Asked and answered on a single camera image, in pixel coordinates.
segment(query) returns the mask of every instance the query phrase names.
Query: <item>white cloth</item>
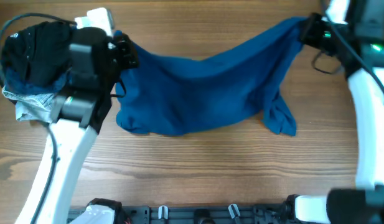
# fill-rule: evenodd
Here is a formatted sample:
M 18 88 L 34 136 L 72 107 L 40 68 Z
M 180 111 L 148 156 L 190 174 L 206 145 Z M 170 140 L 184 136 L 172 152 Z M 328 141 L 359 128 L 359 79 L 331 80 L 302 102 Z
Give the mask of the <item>white cloth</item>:
M 49 114 L 52 111 L 52 104 L 55 94 L 44 93 L 38 95 L 15 94 L 2 88 L 2 94 L 10 99 L 16 100 L 16 119 L 18 121 L 41 120 L 50 123 L 52 120 Z

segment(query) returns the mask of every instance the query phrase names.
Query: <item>wood grain surface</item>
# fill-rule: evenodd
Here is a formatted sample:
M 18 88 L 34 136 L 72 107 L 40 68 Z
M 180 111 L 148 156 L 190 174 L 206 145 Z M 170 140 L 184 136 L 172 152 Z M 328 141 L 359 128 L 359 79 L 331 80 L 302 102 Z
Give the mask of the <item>wood grain surface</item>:
M 0 0 L 0 28 L 24 12 L 66 19 L 111 9 L 116 28 L 157 54 L 205 58 L 230 49 L 292 16 L 318 11 L 312 0 L 112 1 Z M 6 32 L 42 21 L 24 19 Z M 297 120 L 296 137 L 275 135 L 260 115 L 233 126 L 170 138 L 136 136 L 107 116 L 81 171 L 72 205 L 95 197 L 124 205 L 227 205 L 281 202 L 289 194 L 326 194 L 353 187 L 357 133 L 352 97 L 342 75 L 315 72 L 305 47 L 282 84 Z M 324 66 L 333 66 L 325 62 Z M 15 120 L 0 90 L 0 223 L 13 223 L 37 172 L 45 131 Z

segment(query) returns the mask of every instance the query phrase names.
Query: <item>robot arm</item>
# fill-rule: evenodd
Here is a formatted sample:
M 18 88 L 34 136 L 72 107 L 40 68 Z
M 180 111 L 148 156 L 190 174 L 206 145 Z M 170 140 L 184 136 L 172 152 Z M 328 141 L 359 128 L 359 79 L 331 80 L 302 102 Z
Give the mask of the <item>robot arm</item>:
M 110 91 L 121 70 L 138 66 L 128 36 L 112 38 L 110 12 L 99 8 L 87 15 L 76 18 L 78 29 L 70 45 L 72 82 L 57 94 L 50 114 L 55 141 L 47 138 L 31 192 L 16 223 L 66 223 L 82 164 L 111 108 Z M 115 208 L 101 207 L 88 223 L 113 223 L 118 215 Z
M 384 86 L 384 1 L 349 3 L 349 0 L 333 0 L 327 15 L 337 23 L 344 38 L 358 49 L 356 51 L 363 60 L 373 67 Z M 326 32 L 330 35 L 323 35 L 322 39 L 316 34 L 317 42 L 312 42 L 314 39 L 310 39 L 306 30 L 302 38 L 306 38 L 306 43 L 313 47 L 337 55 L 345 68 L 357 115 L 357 189 L 333 189 L 327 196 L 297 197 L 296 218 L 317 223 L 384 222 L 384 92 L 373 77 L 347 54 L 326 21 L 326 18 L 319 21 L 317 15 L 311 16 L 311 22 L 322 24 L 319 34 Z

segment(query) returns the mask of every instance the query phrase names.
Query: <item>blue towel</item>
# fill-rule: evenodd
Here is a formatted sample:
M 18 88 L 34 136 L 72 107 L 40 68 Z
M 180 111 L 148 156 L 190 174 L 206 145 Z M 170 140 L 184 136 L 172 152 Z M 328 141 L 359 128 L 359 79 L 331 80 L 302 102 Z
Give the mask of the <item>blue towel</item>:
M 274 133 L 296 135 L 279 92 L 302 43 L 299 22 L 287 19 L 251 40 L 205 60 L 150 54 L 135 44 L 139 68 L 124 70 L 126 96 L 117 124 L 137 134 L 171 136 L 235 124 L 263 110 Z M 116 93 L 123 95 L 119 84 Z

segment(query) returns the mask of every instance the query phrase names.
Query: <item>green led light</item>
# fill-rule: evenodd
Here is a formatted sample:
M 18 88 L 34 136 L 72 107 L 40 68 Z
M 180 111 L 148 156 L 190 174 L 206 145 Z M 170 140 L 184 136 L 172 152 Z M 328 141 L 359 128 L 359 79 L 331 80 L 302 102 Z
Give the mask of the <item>green led light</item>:
M 66 101 L 65 101 L 65 104 L 70 104 L 71 102 L 73 101 L 73 98 L 71 96 L 69 96 Z
M 372 44 L 372 48 L 378 52 L 380 52 L 381 50 L 383 50 L 383 47 L 380 46 L 380 45 L 377 45 L 377 44 Z
M 330 38 L 331 37 L 331 33 L 329 31 L 325 31 L 324 32 L 324 37 Z

